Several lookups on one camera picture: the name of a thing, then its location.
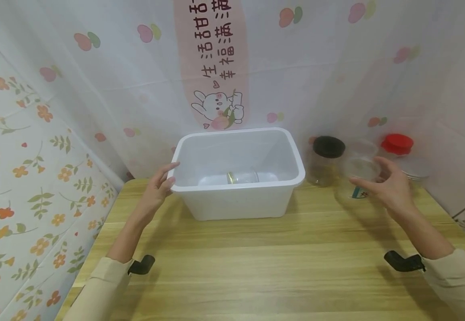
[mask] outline left hand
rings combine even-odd
[[[165,198],[172,194],[170,190],[175,183],[175,177],[167,179],[168,172],[179,166],[179,162],[162,166],[152,176],[139,200],[131,218],[137,220],[144,227],[152,221],[154,214],[161,207]]]

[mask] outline beige sleeve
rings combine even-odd
[[[109,257],[101,258],[64,320],[108,320],[116,298],[129,283],[131,277],[127,271],[133,262],[124,264]]]
[[[465,321],[465,251],[455,250],[437,260],[423,258],[425,280],[438,296]]]

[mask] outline plastic bin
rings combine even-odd
[[[202,132],[175,149],[172,191],[196,220],[280,217],[306,172],[291,134],[282,128]],[[227,174],[254,169],[256,183],[229,184]]]

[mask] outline pink banner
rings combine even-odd
[[[188,108],[205,129],[249,119],[249,57],[239,0],[175,0],[175,30]]]

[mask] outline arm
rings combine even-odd
[[[168,171],[179,163],[165,165],[149,180],[147,188],[124,227],[88,278],[83,290],[74,301],[64,320],[101,321],[110,317],[118,296],[129,283],[128,270],[132,256],[144,228],[171,194],[175,179],[167,179]]]
[[[388,173],[381,183],[358,178],[351,178],[351,183],[381,200],[422,255],[425,280],[460,320],[465,320],[465,251],[456,250],[416,208],[408,179],[399,167],[382,157],[375,160]]]

